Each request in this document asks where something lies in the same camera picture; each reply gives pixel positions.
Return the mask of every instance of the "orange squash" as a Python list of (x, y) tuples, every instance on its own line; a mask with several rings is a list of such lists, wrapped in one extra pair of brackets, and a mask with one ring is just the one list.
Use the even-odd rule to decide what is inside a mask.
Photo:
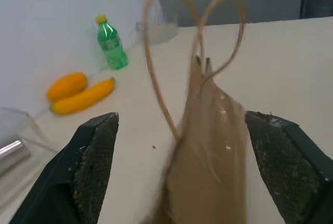
[(114, 78), (98, 82), (91, 88), (82, 91), (72, 97), (55, 102), (51, 111), (58, 115), (71, 114), (88, 108), (102, 100), (114, 89)]
[(83, 73), (68, 74), (56, 81), (47, 91), (47, 98), (54, 103), (80, 93), (87, 87), (87, 76)]

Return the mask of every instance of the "textured gripper pad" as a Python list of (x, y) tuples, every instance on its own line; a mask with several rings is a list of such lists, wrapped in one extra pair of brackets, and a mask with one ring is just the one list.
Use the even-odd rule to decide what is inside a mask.
[(85, 148), (75, 173), (73, 199), (82, 224), (96, 224), (110, 177), (118, 115), (111, 115), (96, 127), (93, 141)]
[(282, 118), (247, 112), (246, 123), (259, 171), (286, 224), (305, 223), (320, 177), (281, 128)]

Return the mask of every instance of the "clear plastic container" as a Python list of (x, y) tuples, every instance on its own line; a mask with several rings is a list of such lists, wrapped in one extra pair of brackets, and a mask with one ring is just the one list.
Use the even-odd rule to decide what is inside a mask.
[(28, 113), (0, 108), (0, 216), (9, 223), (46, 164), (58, 152)]
[[(179, 31), (178, 14), (172, 10), (160, 10), (149, 22), (149, 44), (158, 44), (173, 39)], [(138, 32), (143, 29), (142, 22), (136, 25)]]

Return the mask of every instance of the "plastic bag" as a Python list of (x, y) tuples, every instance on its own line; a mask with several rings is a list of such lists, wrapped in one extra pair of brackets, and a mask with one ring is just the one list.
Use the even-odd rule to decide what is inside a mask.
[[(151, 1), (147, 2), (144, 19)], [(213, 76), (233, 60), (240, 46), (245, 21), (243, 11), (240, 10), (242, 24), (238, 41), (226, 64), (213, 72), (210, 59), (194, 57), (199, 40), (202, 48), (202, 29), (210, 10), (216, 5), (217, 2), (213, 1), (208, 7), (194, 40), (180, 135), (164, 104), (153, 72), (146, 24), (144, 40), (148, 70), (176, 145), (170, 163), (166, 166), (156, 206), (144, 223), (246, 223), (245, 162), (249, 133), (244, 119), (245, 112), (239, 103), (213, 81)]]

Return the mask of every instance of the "bottle cap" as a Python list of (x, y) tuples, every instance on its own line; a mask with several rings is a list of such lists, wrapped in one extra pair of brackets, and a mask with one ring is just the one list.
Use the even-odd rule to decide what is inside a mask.
[(106, 22), (108, 19), (105, 14), (100, 14), (95, 18), (95, 22), (100, 25), (102, 22)]

